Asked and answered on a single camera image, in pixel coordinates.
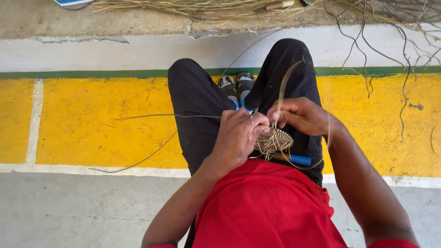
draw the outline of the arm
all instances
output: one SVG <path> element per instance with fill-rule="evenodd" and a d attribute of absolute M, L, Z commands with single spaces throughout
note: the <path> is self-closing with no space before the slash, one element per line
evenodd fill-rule
<path fill-rule="evenodd" d="M 282 126 L 288 123 L 305 134 L 324 136 L 338 189 L 360 224 L 367 246 L 383 239 L 418 245 L 406 211 L 336 117 L 307 98 L 286 99 L 279 114 L 275 105 L 268 116 Z"/>
<path fill-rule="evenodd" d="M 212 187 L 247 160 L 257 137 L 268 132 L 268 126 L 268 118 L 261 113 L 250 115 L 244 109 L 224 111 L 211 155 L 161 208 L 144 234 L 141 248 L 154 244 L 177 247 Z"/>

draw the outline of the yellow painted floor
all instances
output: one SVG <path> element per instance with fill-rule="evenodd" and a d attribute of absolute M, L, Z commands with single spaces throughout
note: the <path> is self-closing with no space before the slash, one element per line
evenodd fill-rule
<path fill-rule="evenodd" d="M 401 138 L 404 79 L 373 78 L 368 98 L 362 76 L 317 77 L 323 107 L 346 124 L 381 175 L 441 177 L 441 75 L 410 76 Z M 33 83 L 0 80 L 0 163 L 25 162 Z M 173 135 L 175 120 L 116 119 L 164 113 L 173 113 L 167 78 L 46 79 L 35 166 L 131 166 Z M 178 136 L 138 166 L 187 168 Z M 324 173 L 333 173 L 329 156 Z"/>

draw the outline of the shoe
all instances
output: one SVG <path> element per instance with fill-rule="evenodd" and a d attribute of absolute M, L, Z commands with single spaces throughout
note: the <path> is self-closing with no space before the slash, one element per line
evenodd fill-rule
<path fill-rule="evenodd" d="M 236 77 L 237 92 L 239 94 L 240 107 L 246 109 L 249 113 L 252 113 L 254 109 L 249 110 L 245 107 L 245 97 L 253 88 L 256 79 L 253 74 L 247 71 L 239 72 Z"/>
<path fill-rule="evenodd" d="M 227 75 L 219 78 L 217 86 L 220 90 L 236 105 L 236 111 L 239 109 L 239 97 L 237 94 L 234 78 Z"/>

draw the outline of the green stripe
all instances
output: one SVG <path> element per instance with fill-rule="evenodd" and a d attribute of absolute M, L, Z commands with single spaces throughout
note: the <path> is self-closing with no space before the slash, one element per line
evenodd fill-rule
<path fill-rule="evenodd" d="M 328 75 L 358 75 L 365 74 L 363 67 L 342 69 L 339 67 L 316 67 L 317 76 Z M 148 78 L 166 77 L 168 70 L 144 70 L 144 71 L 42 71 L 42 72 L 2 72 L 0 79 L 50 79 L 50 78 Z M 225 68 L 206 69 L 210 75 L 221 75 Z M 260 68 L 229 68 L 225 74 L 237 74 L 241 71 L 249 71 L 255 75 L 259 74 Z M 407 69 L 403 67 L 366 67 L 369 75 L 382 76 L 393 74 L 405 74 Z M 415 68 L 415 73 L 441 73 L 441 67 L 429 66 L 426 68 Z"/>

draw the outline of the red shirt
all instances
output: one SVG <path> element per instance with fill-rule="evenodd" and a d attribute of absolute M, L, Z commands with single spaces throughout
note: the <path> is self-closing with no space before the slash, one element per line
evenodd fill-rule
<path fill-rule="evenodd" d="M 327 190 L 297 169 L 250 159 L 208 194 L 196 217 L 193 247 L 346 248 L 333 213 Z M 417 246 L 405 240 L 370 246 L 382 247 Z"/>

